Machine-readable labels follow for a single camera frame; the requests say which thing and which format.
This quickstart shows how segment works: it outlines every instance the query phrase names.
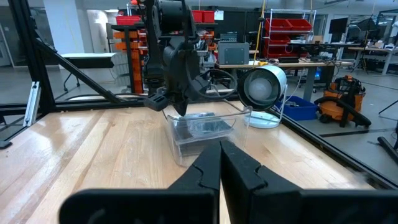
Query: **blue bin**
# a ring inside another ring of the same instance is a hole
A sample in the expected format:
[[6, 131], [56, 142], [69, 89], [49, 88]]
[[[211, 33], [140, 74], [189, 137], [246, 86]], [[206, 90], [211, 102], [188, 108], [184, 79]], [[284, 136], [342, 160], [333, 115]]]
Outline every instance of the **blue bin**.
[[[299, 106], [288, 106], [285, 105], [284, 114], [294, 119], [295, 121], [305, 121], [317, 118], [318, 106], [303, 100], [298, 96], [292, 96], [289, 100], [290, 102], [295, 102]], [[275, 104], [278, 108], [282, 106], [282, 102], [278, 101]]]

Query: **desk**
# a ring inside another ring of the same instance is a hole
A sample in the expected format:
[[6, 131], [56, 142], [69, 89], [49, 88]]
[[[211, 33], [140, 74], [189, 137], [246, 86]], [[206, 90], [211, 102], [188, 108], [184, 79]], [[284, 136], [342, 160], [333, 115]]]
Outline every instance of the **desk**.
[[[358, 67], [358, 65], [360, 63], [360, 60], [362, 58], [363, 47], [350, 47], [348, 49], [349, 50], [358, 51], [358, 53], [356, 54], [355, 65], [354, 65], [354, 68], [356, 68], [356, 67]], [[386, 75], [387, 74], [388, 66], [391, 63], [398, 63], [398, 56], [394, 55], [395, 53], [398, 53], [398, 49], [374, 49], [374, 48], [366, 47], [365, 50], [373, 51], [373, 52], [386, 53], [387, 54], [387, 56], [364, 55], [364, 58], [383, 60], [384, 61], [384, 68], [383, 68], [383, 71], [382, 71], [381, 75]]]
[[[230, 68], [232, 69], [232, 75], [236, 77], [237, 69], [252, 69], [258, 67], [258, 65], [251, 65], [252, 61], [247, 65], [220, 65], [216, 63], [216, 68]], [[352, 65], [351, 62], [338, 62], [341, 63], [341, 66], [349, 66]], [[276, 65], [280, 68], [308, 68], [307, 81], [305, 83], [304, 96], [303, 99], [307, 101], [311, 101], [311, 95], [313, 90], [313, 84], [315, 82], [315, 74], [317, 72], [317, 67], [334, 67], [332, 63], [325, 64], [323, 62], [299, 62], [299, 63], [280, 63]]]
[[[48, 114], [0, 151], [1, 222], [57, 223], [81, 189], [167, 188], [186, 168], [173, 160], [164, 120], [148, 108]], [[306, 189], [371, 188], [284, 125], [249, 128], [245, 151]], [[229, 223], [222, 193], [220, 214]]]
[[[113, 68], [111, 57], [116, 53], [73, 53], [63, 54], [63, 58], [67, 59], [70, 63], [80, 69], [85, 68]], [[68, 91], [66, 87], [67, 81], [69, 80], [72, 73], [69, 74], [67, 79], [63, 82], [63, 90]], [[80, 86], [79, 79], [76, 77], [76, 85]]]

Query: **orange shop vacuum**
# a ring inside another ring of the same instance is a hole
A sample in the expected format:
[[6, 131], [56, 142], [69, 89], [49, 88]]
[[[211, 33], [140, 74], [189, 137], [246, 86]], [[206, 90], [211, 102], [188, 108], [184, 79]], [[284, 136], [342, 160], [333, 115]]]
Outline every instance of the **orange shop vacuum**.
[[348, 121], [355, 122], [355, 126], [369, 127], [372, 122], [360, 113], [365, 91], [361, 82], [350, 75], [337, 78], [323, 92], [323, 97], [314, 102], [319, 105], [319, 120], [322, 123], [340, 121], [342, 128]]

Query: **computer screen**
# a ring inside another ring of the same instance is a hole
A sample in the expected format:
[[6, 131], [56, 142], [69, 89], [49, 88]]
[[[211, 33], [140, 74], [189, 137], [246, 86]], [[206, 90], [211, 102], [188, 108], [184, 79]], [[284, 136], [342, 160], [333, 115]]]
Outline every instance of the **computer screen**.
[[344, 34], [347, 28], [348, 18], [332, 19], [330, 21], [329, 34]]

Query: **door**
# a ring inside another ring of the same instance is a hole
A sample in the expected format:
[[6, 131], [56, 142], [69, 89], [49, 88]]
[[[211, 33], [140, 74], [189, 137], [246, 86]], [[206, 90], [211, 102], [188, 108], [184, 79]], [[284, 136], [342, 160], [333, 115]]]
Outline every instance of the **door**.
[[0, 66], [10, 65], [11, 61], [8, 56], [7, 45], [4, 38], [4, 32], [0, 24]]

